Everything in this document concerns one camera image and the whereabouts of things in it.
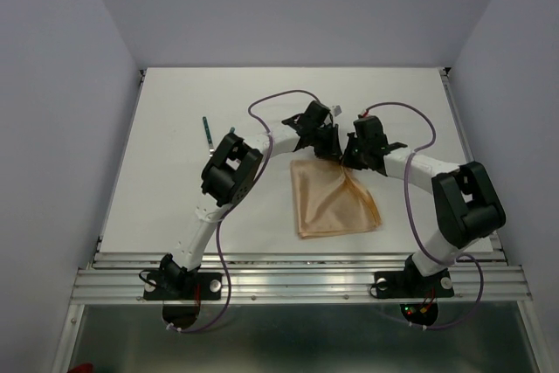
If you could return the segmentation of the green handled fork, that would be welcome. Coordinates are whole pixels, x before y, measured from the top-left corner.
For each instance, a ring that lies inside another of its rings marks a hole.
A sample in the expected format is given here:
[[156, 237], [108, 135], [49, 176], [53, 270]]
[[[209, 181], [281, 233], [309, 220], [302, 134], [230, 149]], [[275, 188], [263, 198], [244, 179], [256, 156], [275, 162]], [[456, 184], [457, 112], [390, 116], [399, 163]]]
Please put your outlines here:
[[212, 135], [211, 135], [211, 131], [210, 131], [210, 125], [209, 125], [209, 122], [208, 122], [208, 119], [207, 119], [206, 116], [202, 117], [202, 122], [203, 122], [203, 126], [204, 126], [206, 141], [208, 143], [209, 155], [213, 156], [213, 154], [215, 152], [215, 148], [214, 148], [214, 143], [213, 143], [213, 139], [212, 139]]

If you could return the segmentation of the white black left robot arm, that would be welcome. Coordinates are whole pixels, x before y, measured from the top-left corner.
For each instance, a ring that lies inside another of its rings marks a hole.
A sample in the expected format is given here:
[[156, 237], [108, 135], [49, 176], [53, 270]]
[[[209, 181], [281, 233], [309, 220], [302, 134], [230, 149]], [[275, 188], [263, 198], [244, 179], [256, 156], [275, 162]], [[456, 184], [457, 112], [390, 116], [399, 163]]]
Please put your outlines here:
[[264, 132], [249, 137], [229, 133], [217, 145], [202, 171], [201, 200], [190, 225], [192, 237], [178, 241], [175, 250], [162, 257], [148, 283], [177, 298], [188, 296], [215, 230], [246, 198], [272, 158], [308, 147], [322, 159], [336, 161], [342, 156], [335, 123], [341, 112], [338, 106], [313, 100], [304, 112], [271, 126], [249, 109]]

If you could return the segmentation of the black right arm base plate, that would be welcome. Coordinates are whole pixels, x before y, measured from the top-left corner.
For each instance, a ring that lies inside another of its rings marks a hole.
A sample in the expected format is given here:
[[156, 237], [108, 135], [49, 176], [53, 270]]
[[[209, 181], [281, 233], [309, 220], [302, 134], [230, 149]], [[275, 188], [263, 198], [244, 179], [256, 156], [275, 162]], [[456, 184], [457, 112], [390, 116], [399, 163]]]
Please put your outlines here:
[[452, 280], [447, 270], [429, 277], [407, 273], [405, 270], [375, 272], [373, 283], [369, 287], [369, 294], [380, 300], [423, 299], [431, 296], [431, 293], [434, 293], [435, 298], [454, 296]]

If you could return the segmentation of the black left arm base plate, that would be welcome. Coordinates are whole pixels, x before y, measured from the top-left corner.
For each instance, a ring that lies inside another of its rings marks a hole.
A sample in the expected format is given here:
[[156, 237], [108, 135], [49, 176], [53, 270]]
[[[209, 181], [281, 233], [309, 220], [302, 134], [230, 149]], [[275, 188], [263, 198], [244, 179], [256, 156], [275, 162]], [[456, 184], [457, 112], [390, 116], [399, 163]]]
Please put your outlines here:
[[221, 273], [195, 273], [182, 285], [167, 280], [161, 271], [142, 270], [138, 274], [144, 284], [142, 298], [147, 301], [217, 301], [221, 299]]

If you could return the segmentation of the red object at bottom edge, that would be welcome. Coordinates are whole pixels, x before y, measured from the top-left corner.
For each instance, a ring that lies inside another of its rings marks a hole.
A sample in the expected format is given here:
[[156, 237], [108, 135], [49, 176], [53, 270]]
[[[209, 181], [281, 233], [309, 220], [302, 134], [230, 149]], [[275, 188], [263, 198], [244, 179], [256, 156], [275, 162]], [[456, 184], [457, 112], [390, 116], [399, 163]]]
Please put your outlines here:
[[91, 363], [81, 363], [72, 367], [67, 373], [94, 373], [94, 366]]

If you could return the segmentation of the aluminium mounting rail frame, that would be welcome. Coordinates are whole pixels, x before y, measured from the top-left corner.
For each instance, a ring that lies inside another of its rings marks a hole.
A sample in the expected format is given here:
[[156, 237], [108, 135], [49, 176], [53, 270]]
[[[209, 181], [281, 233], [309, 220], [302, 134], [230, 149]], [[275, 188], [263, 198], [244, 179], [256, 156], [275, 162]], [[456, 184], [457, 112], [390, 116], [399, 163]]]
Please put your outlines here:
[[374, 273], [402, 269], [416, 250], [403, 185], [359, 174], [383, 224], [373, 232], [301, 239], [289, 165], [277, 155], [224, 221], [222, 254], [208, 245], [202, 273], [221, 273], [221, 299], [204, 301], [188, 333], [147, 301], [138, 274], [190, 239], [209, 157], [202, 117], [220, 138], [262, 134], [313, 99], [339, 105], [342, 133], [372, 107], [391, 141], [464, 163], [472, 155], [438, 68], [148, 68], [93, 261], [74, 281], [53, 365], [66, 372], [552, 372], [552, 355], [520, 266], [500, 234], [473, 245], [450, 271], [454, 296], [437, 298], [439, 331], [412, 327], [399, 300], [369, 294]]

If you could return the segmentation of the beige cloth napkin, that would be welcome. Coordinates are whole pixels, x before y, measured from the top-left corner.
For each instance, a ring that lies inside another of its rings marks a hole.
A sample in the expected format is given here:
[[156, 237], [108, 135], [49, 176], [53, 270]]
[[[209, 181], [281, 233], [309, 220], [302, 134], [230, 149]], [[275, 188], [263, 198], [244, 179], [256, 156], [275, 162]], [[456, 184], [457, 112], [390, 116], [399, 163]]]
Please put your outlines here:
[[339, 163], [290, 163], [293, 210], [302, 239], [331, 238], [375, 231], [383, 221], [369, 190]]

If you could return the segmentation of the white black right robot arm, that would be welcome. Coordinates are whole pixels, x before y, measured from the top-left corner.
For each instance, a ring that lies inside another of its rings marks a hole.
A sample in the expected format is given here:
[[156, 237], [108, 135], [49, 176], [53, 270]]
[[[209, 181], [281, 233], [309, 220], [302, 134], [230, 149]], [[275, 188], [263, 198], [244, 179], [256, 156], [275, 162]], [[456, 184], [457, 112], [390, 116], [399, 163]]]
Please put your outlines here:
[[411, 268], [402, 273], [404, 289], [422, 294], [433, 284], [433, 275], [452, 265], [470, 244], [500, 229], [507, 220], [498, 194], [479, 162], [443, 162], [401, 142], [390, 143], [376, 116], [354, 121], [348, 134], [342, 164], [370, 169], [404, 182], [404, 203], [412, 233], [418, 236], [411, 210], [410, 187], [431, 194], [438, 228], [426, 241], [418, 241]]

